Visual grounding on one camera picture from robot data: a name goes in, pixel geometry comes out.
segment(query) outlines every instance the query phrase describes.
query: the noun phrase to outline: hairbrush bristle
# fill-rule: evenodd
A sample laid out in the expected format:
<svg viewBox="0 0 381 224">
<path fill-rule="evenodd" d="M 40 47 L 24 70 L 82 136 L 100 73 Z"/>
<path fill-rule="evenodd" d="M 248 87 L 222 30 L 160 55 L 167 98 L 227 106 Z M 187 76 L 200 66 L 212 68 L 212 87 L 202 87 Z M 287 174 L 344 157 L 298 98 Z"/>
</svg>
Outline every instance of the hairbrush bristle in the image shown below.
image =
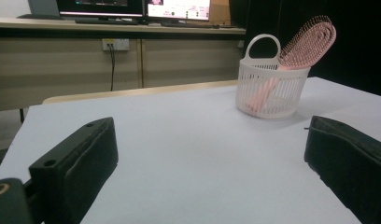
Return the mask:
<svg viewBox="0 0 381 224">
<path fill-rule="evenodd" d="M 335 38 L 336 31 L 330 18 L 312 18 L 281 50 L 278 57 L 281 69 L 300 69 L 316 64 L 331 47 Z"/>
</svg>

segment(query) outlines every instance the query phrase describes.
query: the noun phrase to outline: keyboard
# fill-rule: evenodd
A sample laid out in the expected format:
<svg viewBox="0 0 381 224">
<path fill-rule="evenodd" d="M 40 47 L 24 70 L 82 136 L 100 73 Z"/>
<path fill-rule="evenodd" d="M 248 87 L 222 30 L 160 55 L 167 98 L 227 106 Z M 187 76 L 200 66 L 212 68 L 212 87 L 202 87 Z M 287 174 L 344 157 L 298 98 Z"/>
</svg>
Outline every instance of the keyboard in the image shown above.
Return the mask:
<svg viewBox="0 0 381 224">
<path fill-rule="evenodd" d="M 219 29 L 218 25 L 201 25 L 201 24 L 189 24 L 181 22 L 167 22 L 162 21 L 161 26 L 164 27 L 179 27 L 179 28 L 206 28 L 206 29 Z"/>
<path fill-rule="evenodd" d="M 100 20 L 75 20 L 80 24 L 105 24 L 105 25 L 138 25 L 138 21 L 100 21 Z"/>
</svg>

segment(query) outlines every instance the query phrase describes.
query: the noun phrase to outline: monitor screen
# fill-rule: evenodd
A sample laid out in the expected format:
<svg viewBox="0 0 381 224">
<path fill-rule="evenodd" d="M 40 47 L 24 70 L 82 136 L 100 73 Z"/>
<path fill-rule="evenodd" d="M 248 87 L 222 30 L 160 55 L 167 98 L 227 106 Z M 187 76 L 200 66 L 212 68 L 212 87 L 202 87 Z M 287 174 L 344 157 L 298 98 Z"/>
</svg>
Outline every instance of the monitor screen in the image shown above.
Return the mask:
<svg viewBox="0 0 381 224">
<path fill-rule="evenodd" d="M 143 0 L 57 0 L 62 17 L 142 18 Z"/>
<path fill-rule="evenodd" d="M 211 0 L 146 0 L 150 20 L 209 21 Z"/>
</svg>

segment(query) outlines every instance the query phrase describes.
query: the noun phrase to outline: pink hairbrush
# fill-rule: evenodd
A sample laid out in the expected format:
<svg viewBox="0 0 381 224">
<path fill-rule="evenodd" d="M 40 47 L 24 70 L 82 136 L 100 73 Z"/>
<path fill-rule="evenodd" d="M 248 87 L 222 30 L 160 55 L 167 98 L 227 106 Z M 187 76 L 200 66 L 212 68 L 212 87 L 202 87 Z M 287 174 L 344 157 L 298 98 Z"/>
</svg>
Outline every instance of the pink hairbrush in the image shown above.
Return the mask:
<svg viewBox="0 0 381 224">
<path fill-rule="evenodd" d="M 313 66 L 332 46 L 335 38 L 336 30 L 327 16 L 312 18 L 281 50 L 277 58 L 280 63 L 277 70 L 286 71 Z M 267 80 L 249 99 L 248 108 L 254 112 L 262 109 L 278 82 L 278 77 Z"/>
</svg>

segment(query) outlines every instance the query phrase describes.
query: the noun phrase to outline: black cable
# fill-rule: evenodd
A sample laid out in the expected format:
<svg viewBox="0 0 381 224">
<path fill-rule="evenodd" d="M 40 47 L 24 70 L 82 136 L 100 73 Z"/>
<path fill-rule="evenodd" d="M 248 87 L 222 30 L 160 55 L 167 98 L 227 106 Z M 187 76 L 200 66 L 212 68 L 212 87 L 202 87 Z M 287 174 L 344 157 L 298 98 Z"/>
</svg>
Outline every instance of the black cable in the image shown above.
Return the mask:
<svg viewBox="0 0 381 224">
<path fill-rule="evenodd" d="M 111 91 L 114 89 L 114 74 L 115 74 L 115 49 L 113 44 L 108 44 L 109 51 L 111 53 L 111 62 L 112 62 L 112 74 L 111 74 Z"/>
</svg>

